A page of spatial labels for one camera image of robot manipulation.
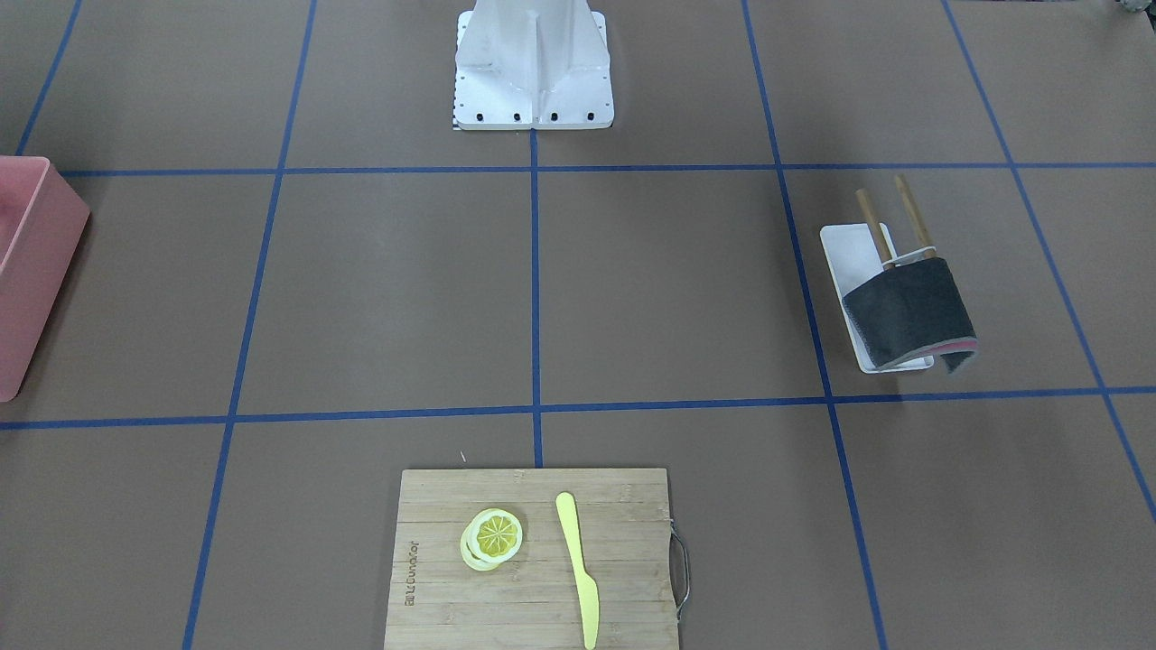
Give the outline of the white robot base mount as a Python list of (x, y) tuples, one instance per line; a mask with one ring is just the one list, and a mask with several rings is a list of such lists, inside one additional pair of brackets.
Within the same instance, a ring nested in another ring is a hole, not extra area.
[(586, 1), (477, 1), (457, 17), (455, 65), (457, 130), (614, 124), (607, 21)]

